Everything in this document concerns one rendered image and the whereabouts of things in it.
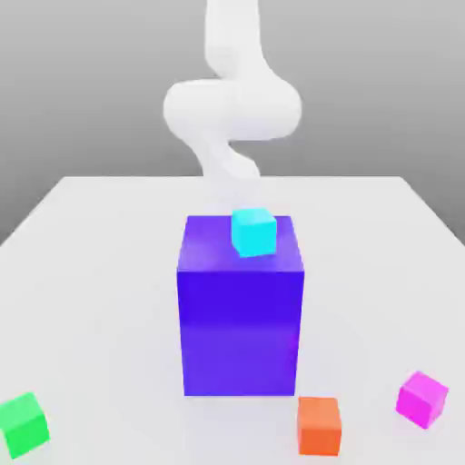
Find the small orange cube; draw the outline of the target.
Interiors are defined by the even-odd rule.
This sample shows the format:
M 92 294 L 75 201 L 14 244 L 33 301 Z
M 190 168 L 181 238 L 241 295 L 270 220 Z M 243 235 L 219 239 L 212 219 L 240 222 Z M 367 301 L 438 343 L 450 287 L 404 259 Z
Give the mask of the small orange cube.
M 300 397 L 297 438 L 301 455 L 338 456 L 341 448 L 338 401 L 328 397 Z

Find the small cyan cube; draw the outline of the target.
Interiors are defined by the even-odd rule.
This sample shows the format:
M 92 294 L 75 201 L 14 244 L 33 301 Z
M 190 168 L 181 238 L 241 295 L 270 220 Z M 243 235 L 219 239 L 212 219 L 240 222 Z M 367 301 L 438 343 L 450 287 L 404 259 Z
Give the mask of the small cyan cube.
M 231 238 L 242 258 L 275 254 L 277 221 L 265 208 L 235 210 L 231 218 Z

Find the small magenta cube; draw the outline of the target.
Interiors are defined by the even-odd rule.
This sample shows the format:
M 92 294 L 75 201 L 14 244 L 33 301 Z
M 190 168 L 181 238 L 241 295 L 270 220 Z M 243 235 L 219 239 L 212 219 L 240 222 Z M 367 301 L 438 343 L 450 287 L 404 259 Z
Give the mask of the small magenta cube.
M 396 411 L 427 430 L 441 415 L 448 393 L 448 387 L 416 371 L 401 385 Z

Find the large purple box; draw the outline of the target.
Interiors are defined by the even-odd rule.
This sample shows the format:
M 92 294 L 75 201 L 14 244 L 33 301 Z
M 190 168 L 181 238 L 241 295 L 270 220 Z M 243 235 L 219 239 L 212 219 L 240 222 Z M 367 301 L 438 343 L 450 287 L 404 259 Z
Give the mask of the large purple box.
M 228 216 L 188 216 L 176 270 L 187 396 L 292 396 L 304 267 L 292 219 L 274 255 L 242 258 Z

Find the small green cube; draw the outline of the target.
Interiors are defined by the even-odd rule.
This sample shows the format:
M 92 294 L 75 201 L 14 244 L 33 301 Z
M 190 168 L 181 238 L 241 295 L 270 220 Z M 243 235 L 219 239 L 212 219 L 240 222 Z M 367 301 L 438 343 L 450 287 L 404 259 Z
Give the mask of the small green cube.
M 0 404 L 0 432 L 12 460 L 50 440 L 45 413 L 32 392 Z

